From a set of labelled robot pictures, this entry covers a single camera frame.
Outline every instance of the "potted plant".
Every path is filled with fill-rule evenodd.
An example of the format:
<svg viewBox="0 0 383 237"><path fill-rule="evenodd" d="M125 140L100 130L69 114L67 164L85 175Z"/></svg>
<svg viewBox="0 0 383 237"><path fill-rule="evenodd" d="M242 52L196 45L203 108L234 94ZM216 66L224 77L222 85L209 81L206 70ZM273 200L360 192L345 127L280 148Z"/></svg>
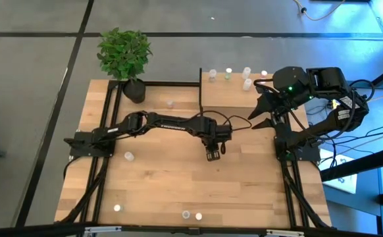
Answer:
<svg viewBox="0 0 383 237"><path fill-rule="evenodd" d="M102 33L102 42L97 54L101 70L117 80L127 80L123 92L134 103L145 100L145 83L137 75L144 73L147 56L152 55L147 37L141 32L119 32L118 28Z"/></svg>

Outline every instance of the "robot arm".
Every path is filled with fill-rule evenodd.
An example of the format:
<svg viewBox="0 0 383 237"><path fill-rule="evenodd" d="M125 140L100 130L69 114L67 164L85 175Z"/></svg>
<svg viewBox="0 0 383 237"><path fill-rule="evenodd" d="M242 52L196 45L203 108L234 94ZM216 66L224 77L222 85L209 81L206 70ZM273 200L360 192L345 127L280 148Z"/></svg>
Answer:
<svg viewBox="0 0 383 237"><path fill-rule="evenodd" d="M108 150L114 149L114 141L119 136L128 135L136 137L145 134L152 128L181 130L201 138L206 149L208 161L220 159L218 143L222 144L220 151L224 154L226 151L225 142L231 140L232 135L230 124L218 125L213 118L197 115L192 118L182 118L139 111L130 113L121 123L112 127L94 129L92 131L93 135L88 142L72 138L66 138L64 141L73 149L92 146L95 149Z"/></svg>
<svg viewBox="0 0 383 237"><path fill-rule="evenodd" d="M321 135L335 130L352 131L361 124L369 112L367 97L359 95L347 84L339 68L309 68L304 72L300 67L289 66L275 72L272 81L275 90L260 84L261 80L255 81L254 85L262 95L257 100L257 106L249 119L269 112L274 121L266 120L255 125L253 129L280 122L282 115L297 109L314 97L335 99L340 102L326 120L289 136L286 142L287 148L301 146L313 138L320 139Z"/></svg>

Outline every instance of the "black plant pot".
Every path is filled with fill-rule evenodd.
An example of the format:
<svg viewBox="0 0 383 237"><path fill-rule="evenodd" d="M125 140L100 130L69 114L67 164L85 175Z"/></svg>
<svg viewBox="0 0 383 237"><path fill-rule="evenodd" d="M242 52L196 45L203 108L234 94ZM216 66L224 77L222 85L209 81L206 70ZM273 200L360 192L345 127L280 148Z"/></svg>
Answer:
<svg viewBox="0 0 383 237"><path fill-rule="evenodd" d="M129 80L125 83L123 92L134 103L142 103L146 94L145 82L139 78L136 81Z"/></svg>

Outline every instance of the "gray floor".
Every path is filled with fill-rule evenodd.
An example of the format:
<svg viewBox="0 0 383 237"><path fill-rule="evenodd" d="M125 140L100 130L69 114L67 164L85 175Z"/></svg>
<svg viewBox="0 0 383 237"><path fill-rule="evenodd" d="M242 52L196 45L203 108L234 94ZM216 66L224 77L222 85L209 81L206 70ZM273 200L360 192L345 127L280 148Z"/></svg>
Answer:
<svg viewBox="0 0 383 237"><path fill-rule="evenodd" d="M313 17L323 15L335 4L301 2ZM77 32L87 3L87 0L0 0L0 32ZM102 32L116 26L145 32L382 33L366 3L345 3L331 17L311 22L298 15L291 0L95 1L86 31ZM289 65L338 66L348 80L372 80L383 72L383 39L378 38L149 40L155 56L146 66L146 73L140 76L144 80L198 81L199 67L219 71L231 67L238 72L250 66L254 71L274 72ZM82 40L28 217L29 225L53 222L63 167L68 160L69 148L63 138L71 137L77 128L89 80L107 78L99 71L98 42L98 38ZM7 151L7 156L0 159L0 227L13 223L73 44L74 38L0 38L0 149ZM307 107L320 103L313 101ZM374 113L351 134L364 135L383 125L383 99L369 106ZM320 116L322 113L310 119L316 122ZM383 141L363 148L380 151ZM348 155L358 158L365 154L350 151ZM330 212L338 228L373 232L374 228L365 221L343 221L350 215L342 213L356 211L344 212L345 207L336 205L330 205Z"/></svg>

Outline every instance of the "wooden table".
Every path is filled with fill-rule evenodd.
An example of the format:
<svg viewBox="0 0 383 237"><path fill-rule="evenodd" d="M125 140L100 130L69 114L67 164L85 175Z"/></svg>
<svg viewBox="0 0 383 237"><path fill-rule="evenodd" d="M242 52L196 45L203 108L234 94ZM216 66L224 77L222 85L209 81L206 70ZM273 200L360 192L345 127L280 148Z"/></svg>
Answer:
<svg viewBox="0 0 383 237"><path fill-rule="evenodd" d="M99 126L108 80L92 80L86 96L79 129L90 131ZM242 91L241 74L226 81L218 74L215 83L203 74L201 104L226 115L248 117L256 105L257 92ZM166 101L173 100L168 109ZM134 111L155 111L164 115L190 117L199 112L198 87L148 86L146 99L137 105L124 96L118 110L118 121ZM295 111L307 126L305 109ZM224 119L205 113L218 122ZM266 117L252 120L253 124ZM247 123L233 118L233 128ZM299 126L292 120L292 128ZM146 135L119 140L110 159L99 223L149 226L209 226L243 228L289 228L284 183L273 146L274 130L240 130L226 142L226 154L218 161L206 160L200 139L186 132L153 129ZM132 162L124 153L134 154ZM63 184L55 220L61 220L83 195L91 158L71 164ZM321 219L330 224L320 174L309 162L299 162L304 195ZM92 198L88 220L91 220ZM115 205L124 210L114 211ZM298 202L294 197L297 223L301 224ZM182 218L188 210L192 217ZM196 213L203 219L197 221Z"/></svg>

